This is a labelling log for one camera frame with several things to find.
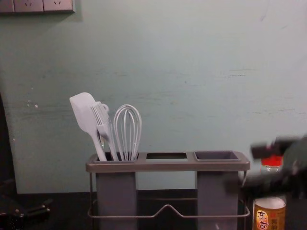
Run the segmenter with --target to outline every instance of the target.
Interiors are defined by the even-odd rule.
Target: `gray container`
[[[100,219],[100,230],[137,230],[137,219],[155,218],[163,209],[170,208],[182,218],[197,219],[198,230],[236,230],[237,218],[248,216],[249,210],[244,215],[237,214],[238,193],[227,193],[225,180],[236,179],[239,171],[246,172],[249,168],[249,160],[242,153],[233,151],[139,153],[134,162],[98,161],[93,155],[86,164],[86,170],[91,180],[92,173],[96,173],[99,216],[89,215]],[[197,216],[184,216],[169,204],[151,216],[137,216],[135,173],[157,171],[197,172]]]

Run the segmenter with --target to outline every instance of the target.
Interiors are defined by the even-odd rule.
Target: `dark countertop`
[[[66,193],[66,194],[35,194],[18,195],[18,201],[25,207],[38,206],[43,201],[52,198],[51,215],[49,220],[44,223],[36,224],[26,228],[27,230],[91,230],[91,219],[87,216],[87,210],[90,204],[89,193]],[[190,204],[182,204],[189,207],[183,207],[185,211],[191,210]],[[150,207],[150,203],[144,204],[143,208]],[[286,229],[285,230],[306,230],[307,226],[307,200],[287,199]],[[153,228],[146,230],[194,230],[195,225],[191,222],[180,222],[179,219],[172,216],[167,211],[161,213],[157,218]]]

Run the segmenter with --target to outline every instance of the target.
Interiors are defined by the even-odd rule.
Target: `white whisk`
[[[114,133],[122,161],[134,161],[141,139],[142,118],[132,105],[122,105],[114,116]]]

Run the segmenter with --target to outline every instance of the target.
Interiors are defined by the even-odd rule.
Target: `kitchen utensil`
[[[122,105],[115,113],[113,126],[121,158],[125,161],[134,161],[142,132],[139,111],[132,105]]]
[[[91,110],[91,106],[95,103],[94,98],[91,94],[82,92],[71,97],[69,100],[80,129],[92,137],[99,159],[101,161],[106,161],[105,152],[101,147],[97,135],[96,118]]]
[[[96,117],[99,134],[108,142],[113,160],[118,161],[111,129],[111,122],[108,115],[108,106],[106,104],[102,104],[101,102],[96,102],[91,106],[91,109]]]

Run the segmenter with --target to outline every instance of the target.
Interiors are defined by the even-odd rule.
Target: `white spatula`
[[[99,160],[106,161],[106,154],[101,148],[97,135],[96,118],[91,110],[91,106],[95,103],[95,99],[91,94],[82,92],[71,97],[69,101],[71,102],[80,129],[92,137]]]

